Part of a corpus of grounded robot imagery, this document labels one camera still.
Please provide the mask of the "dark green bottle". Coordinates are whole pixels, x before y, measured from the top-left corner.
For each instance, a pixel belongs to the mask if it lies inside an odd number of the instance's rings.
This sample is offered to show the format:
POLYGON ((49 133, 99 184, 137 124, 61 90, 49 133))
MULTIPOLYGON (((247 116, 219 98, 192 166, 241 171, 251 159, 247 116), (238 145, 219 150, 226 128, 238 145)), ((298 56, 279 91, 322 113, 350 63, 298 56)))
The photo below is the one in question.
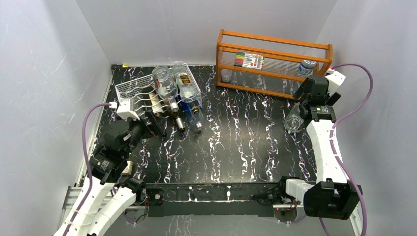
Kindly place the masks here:
POLYGON ((159 98, 157 91, 153 87, 145 87, 142 90, 143 100, 147 109, 151 109, 152 112, 159 118, 165 117, 164 103, 159 98))

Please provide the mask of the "brown wine bottle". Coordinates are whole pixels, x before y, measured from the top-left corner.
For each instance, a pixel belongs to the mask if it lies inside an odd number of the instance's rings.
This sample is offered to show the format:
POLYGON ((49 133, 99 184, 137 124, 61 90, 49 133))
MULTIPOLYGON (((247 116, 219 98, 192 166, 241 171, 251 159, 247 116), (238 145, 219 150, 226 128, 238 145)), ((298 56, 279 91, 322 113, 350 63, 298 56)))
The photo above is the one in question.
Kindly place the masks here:
POLYGON ((163 99, 163 101, 170 117, 175 120, 178 130, 183 133, 185 131, 185 125, 183 119, 181 118, 180 108, 177 101, 172 97, 169 99, 163 99))

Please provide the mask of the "round clear glass bottle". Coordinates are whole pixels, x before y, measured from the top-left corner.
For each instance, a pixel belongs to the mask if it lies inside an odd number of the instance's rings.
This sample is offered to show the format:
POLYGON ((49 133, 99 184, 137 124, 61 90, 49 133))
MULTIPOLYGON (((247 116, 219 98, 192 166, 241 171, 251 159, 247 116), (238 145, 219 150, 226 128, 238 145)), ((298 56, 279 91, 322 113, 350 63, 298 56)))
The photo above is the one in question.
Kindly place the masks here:
POLYGON ((178 89, 171 70, 167 66, 158 66, 152 71, 152 77, 157 84, 159 96, 167 102, 172 112, 178 112, 178 89))

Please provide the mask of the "dark bottle black foil top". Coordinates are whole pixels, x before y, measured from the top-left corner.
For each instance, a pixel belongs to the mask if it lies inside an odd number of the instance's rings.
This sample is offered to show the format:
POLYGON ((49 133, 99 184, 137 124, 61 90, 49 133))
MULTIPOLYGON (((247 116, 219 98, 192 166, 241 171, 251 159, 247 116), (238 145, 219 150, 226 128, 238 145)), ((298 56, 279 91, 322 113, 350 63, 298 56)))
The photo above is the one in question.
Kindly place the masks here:
POLYGON ((185 64, 176 64, 172 68, 174 81, 179 89, 179 96, 183 103, 187 104, 192 114, 200 113, 201 92, 185 64))

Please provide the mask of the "clear bottle silver cap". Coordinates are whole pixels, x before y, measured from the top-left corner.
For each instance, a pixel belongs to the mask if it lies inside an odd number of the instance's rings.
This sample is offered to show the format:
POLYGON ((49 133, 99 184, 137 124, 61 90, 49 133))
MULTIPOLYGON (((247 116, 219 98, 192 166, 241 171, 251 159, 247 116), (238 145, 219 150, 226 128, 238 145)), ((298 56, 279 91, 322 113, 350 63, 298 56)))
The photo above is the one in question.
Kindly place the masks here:
POLYGON ((296 103, 284 120, 284 127, 288 133, 299 133, 307 127, 308 109, 304 104, 296 103))

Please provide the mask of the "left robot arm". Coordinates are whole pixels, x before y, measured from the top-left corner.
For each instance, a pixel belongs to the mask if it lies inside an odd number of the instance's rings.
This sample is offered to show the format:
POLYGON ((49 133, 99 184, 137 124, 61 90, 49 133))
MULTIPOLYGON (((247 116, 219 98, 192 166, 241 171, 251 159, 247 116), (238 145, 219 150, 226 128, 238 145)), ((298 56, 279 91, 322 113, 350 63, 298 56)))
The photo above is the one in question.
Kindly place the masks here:
POLYGON ((144 203, 143 181, 119 179, 141 139, 165 135, 152 110, 114 121, 90 158, 85 185, 55 235, 102 236, 129 206, 144 203))

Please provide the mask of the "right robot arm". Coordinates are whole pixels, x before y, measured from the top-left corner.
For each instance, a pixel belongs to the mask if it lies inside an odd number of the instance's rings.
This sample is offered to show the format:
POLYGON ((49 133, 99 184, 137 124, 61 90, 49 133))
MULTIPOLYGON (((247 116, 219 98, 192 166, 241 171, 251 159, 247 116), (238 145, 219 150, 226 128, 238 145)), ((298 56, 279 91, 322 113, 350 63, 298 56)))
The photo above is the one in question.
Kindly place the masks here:
POLYGON ((310 217, 347 220, 359 203, 362 193, 341 166, 338 153, 333 105, 340 94, 330 92, 328 78, 309 75, 294 94, 300 99, 300 117, 306 124, 317 168, 316 183, 298 177, 282 177, 277 198, 284 204, 296 200, 310 217))

